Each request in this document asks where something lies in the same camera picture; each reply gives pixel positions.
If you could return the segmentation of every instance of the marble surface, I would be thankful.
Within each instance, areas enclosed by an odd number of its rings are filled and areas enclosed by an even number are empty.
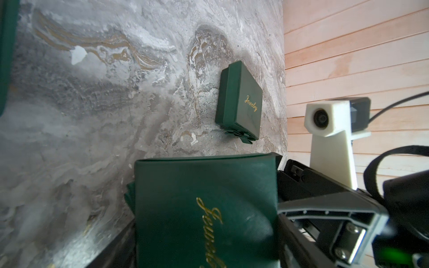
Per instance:
[[[21,0],[0,117],[1,267],[84,267],[150,157],[285,154],[281,0]],[[221,70],[263,88],[260,140],[214,122]]]

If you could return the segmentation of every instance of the green box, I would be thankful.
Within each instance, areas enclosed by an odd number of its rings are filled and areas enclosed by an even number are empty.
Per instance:
[[[261,108],[262,89],[241,61],[222,70],[215,122],[225,134],[249,144],[259,139]]]
[[[0,0],[0,116],[6,106],[19,0]]]
[[[136,161],[137,267],[277,268],[275,154]]]

